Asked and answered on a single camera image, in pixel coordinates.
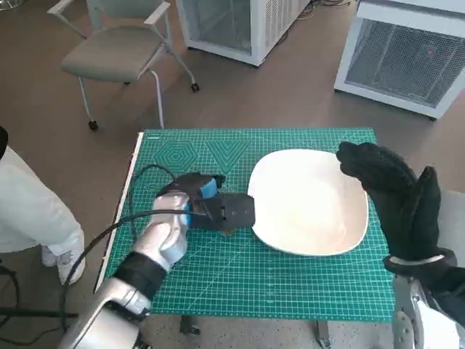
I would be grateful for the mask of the black knitted glove right hand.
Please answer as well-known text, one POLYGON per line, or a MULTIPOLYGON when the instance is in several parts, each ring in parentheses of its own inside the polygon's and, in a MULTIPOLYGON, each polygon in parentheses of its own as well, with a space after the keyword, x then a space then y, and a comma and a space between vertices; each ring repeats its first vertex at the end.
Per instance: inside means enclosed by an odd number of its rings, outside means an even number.
POLYGON ((360 181, 370 196, 389 254, 408 262, 441 255, 438 216, 441 192, 434 167, 419 176, 390 149, 373 143, 342 142, 341 171, 360 181))

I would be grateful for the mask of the black left hand blue tape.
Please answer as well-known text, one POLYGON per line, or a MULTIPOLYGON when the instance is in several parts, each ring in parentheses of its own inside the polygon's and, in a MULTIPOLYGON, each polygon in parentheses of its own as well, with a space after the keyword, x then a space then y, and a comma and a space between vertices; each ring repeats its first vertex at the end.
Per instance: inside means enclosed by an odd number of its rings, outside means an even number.
POLYGON ((180 175, 170 183, 170 191, 185 193, 188 197, 185 211, 191 212, 187 216, 189 228, 218 230, 219 223, 213 218, 212 209, 206 205, 206 200, 215 197, 222 188, 226 177, 223 174, 201 174, 189 172, 180 175))

